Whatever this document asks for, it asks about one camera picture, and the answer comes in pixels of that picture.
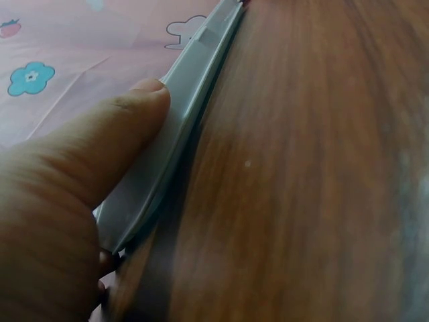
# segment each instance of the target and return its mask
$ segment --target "pink fabric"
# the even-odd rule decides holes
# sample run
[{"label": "pink fabric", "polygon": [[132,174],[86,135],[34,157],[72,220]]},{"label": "pink fabric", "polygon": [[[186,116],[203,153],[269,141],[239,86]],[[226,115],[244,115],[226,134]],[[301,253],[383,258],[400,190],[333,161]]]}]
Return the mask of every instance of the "pink fabric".
[{"label": "pink fabric", "polygon": [[218,1],[0,0],[0,151],[163,76]]}]

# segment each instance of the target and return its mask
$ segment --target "blue flower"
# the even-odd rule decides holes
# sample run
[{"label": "blue flower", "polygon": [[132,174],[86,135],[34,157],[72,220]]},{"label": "blue flower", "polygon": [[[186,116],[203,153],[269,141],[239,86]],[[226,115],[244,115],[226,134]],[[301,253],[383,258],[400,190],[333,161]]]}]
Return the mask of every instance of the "blue flower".
[{"label": "blue flower", "polygon": [[30,62],[25,68],[18,68],[12,73],[7,92],[11,96],[38,94],[54,75],[55,70],[51,66],[46,66],[43,62]]}]

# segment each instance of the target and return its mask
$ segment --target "finger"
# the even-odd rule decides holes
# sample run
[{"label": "finger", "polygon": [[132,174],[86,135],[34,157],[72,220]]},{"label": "finger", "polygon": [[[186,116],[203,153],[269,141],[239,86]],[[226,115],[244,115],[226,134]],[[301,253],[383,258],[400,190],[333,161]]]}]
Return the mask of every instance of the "finger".
[{"label": "finger", "polygon": [[[158,80],[145,80],[35,144],[48,155],[49,167],[69,179],[67,189],[95,208],[157,134],[169,106],[167,88]],[[65,185],[64,178],[57,181]]]},{"label": "finger", "polygon": [[96,307],[99,306],[100,304],[103,304],[106,301],[106,299],[107,299],[107,289],[106,289],[106,286],[100,280],[98,282],[97,288],[98,288],[99,293],[98,293],[98,296],[97,296],[97,301],[96,301],[96,303],[94,305],[94,309],[96,309]]},{"label": "finger", "polygon": [[106,276],[109,273],[115,271],[121,258],[119,254],[112,255],[109,251],[101,250],[100,251],[100,278]]}]

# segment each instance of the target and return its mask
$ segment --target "wooden table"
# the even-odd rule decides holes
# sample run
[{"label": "wooden table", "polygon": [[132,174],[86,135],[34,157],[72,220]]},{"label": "wooden table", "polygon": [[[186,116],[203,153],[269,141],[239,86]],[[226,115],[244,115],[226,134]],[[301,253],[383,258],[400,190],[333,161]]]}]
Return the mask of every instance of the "wooden table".
[{"label": "wooden table", "polygon": [[429,1],[253,0],[194,155],[114,316],[429,321]]}]

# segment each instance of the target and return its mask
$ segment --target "hand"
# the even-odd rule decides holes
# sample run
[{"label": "hand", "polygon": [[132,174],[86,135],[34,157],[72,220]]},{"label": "hand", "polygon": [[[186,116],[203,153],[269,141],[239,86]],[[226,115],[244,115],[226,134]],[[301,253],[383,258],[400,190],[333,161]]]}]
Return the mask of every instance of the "hand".
[{"label": "hand", "polygon": [[92,211],[170,105],[157,80],[136,88],[0,154],[1,321],[88,320],[111,265]]}]

